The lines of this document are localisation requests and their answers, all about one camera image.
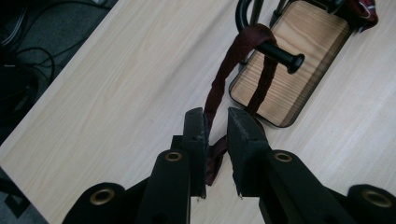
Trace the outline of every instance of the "maroon ribbon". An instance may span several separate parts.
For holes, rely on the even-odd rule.
[[[256,24],[244,29],[235,38],[233,44],[230,46],[227,54],[221,63],[219,71],[215,80],[212,82],[212,89],[210,90],[205,103],[204,113],[207,117],[207,127],[210,132],[212,129],[213,119],[221,103],[221,98],[224,94],[225,80],[233,71],[233,69],[255,49],[257,46],[265,41],[270,41],[276,44],[276,39],[271,30],[262,25]],[[259,79],[258,88],[253,93],[245,110],[252,116],[256,115],[262,101],[274,78],[277,61],[264,57],[264,68]],[[223,155],[227,152],[227,136],[223,136],[212,147],[210,147],[207,156],[206,167],[206,184],[211,186],[219,172],[222,163]]]

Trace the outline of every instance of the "black metal hook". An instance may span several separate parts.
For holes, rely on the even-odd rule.
[[[240,0],[236,7],[235,20],[238,31],[241,32],[248,26],[248,5],[251,0]],[[288,73],[295,73],[303,64],[305,56],[303,54],[292,55],[277,46],[264,42],[256,50],[284,64],[288,68]]]

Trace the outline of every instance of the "light wood tabletop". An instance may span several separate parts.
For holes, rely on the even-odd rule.
[[[204,106],[237,34],[236,3],[120,0],[109,12],[0,148],[1,167],[49,223],[95,184],[128,189],[150,175],[185,112]],[[277,3],[265,1],[262,23]],[[379,24],[348,39],[293,125],[264,123],[272,148],[295,153],[343,194],[366,183],[396,195],[395,10],[396,1],[377,1]],[[223,99],[211,144],[238,106]],[[191,200],[191,223],[263,223],[232,172],[225,156],[207,198]]]

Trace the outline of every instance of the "gray carpet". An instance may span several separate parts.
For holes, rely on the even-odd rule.
[[[95,1],[100,5],[91,0],[2,0],[4,1],[20,5],[0,13],[0,40],[3,43],[8,36],[13,35],[14,28],[23,15],[18,32],[5,47],[38,80],[34,102],[47,89],[51,80],[58,76],[109,9],[117,3],[117,0]],[[3,9],[5,6],[2,4],[8,7],[7,3],[0,3]],[[18,122],[0,127],[0,144]],[[1,169],[0,178],[9,180]],[[19,217],[14,216],[5,204],[6,197],[8,194],[0,192],[0,223],[47,223],[31,204]],[[13,198],[17,202],[21,201],[21,198]]]

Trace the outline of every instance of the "wooden tray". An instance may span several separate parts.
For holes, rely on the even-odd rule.
[[[305,61],[293,75],[279,65],[258,115],[277,127],[288,127],[352,33],[347,21],[305,1],[289,4],[273,27],[280,48],[302,53]],[[247,105],[262,71],[263,54],[255,51],[230,86],[231,97]]]

